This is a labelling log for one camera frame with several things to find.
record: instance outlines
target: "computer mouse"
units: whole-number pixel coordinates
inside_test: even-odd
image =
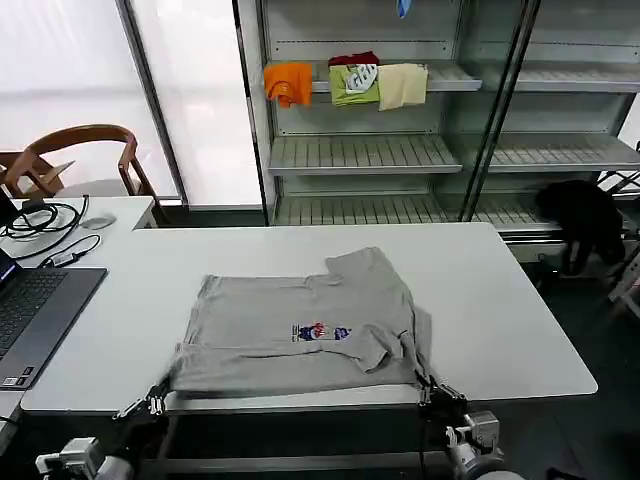
[[[86,228],[87,230],[102,230],[105,227],[108,227],[112,223],[114,223],[117,218],[111,213],[102,213],[98,217],[93,217],[85,220],[80,223],[82,228]]]

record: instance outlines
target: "red cloth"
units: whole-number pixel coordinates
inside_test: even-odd
[[[329,66],[335,65],[380,65],[380,59],[373,52],[356,53],[355,55],[342,55],[329,60]]]

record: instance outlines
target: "laptop screen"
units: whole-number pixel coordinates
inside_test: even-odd
[[[0,231],[16,218],[18,209],[13,205],[7,194],[0,188]]]
[[[0,286],[9,276],[18,270],[18,265],[9,255],[0,249]]]
[[[9,197],[0,188],[0,231],[4,230],[5,225],[12,222],[18,213],[16,207],[14,207]],[[18,270],[16,262],[6,253],[0,249],[0,286],[4,283],[9,276]]]

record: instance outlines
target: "folded cloth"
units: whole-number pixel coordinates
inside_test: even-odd
[[[278,63],[264,69],[264,90],[283,108],[311,105],[312,67],[309,63]]]
[[[373,64],[329,67],[331,103],[342,106],[379,101],[378,68]]]
[[[430,316],[384,254],[366,248],[304,278],[208,276],[170,376],[172,389],[248,397],[428,375]]]
[[[333,57],[329,59],[329,66],[335,65],[356,65],[356,64],[371,64],[380,65],[380,60],[374,55],[373,52],[356,53],[354,55],[342,55],[340,57]]]
[[[379,110],[421,105],[427,94],[427,67],[412,63],[378,67]]]

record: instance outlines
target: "laptop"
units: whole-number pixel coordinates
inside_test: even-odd
[[[16,216],[0,189],[0,227]],[[22,268],[0,249],[0,390],[33,384],[106,273]]]

